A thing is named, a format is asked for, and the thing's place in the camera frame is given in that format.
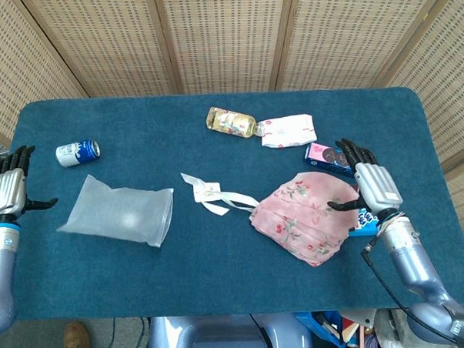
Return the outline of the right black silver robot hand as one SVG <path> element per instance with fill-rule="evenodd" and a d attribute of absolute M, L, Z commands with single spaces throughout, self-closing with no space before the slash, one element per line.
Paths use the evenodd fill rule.
<path fill-rule="evenodd" d="M 359 187 L 359 197 L 345 203 L 329 201 L 327 205 L 340 212 L 367 209 L 380 219 L 398 212 L 402 205 L 402 196 L 391 174 L 378 164 L 375 155 L 348 139 L 336 140 L 335 143 L 352 169 Z"/>

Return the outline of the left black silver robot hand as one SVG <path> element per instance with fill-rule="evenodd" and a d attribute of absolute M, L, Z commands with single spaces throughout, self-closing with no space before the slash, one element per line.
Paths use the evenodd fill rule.
<path fill-rule="evenodd" d="M 52 208 L 58 198 L 47 202 L 29 199 L 26 181 L 35 146 L 20 146 L 8 155 L 0 155 L 0 223 L 15 223 L 25 212 Z"/>

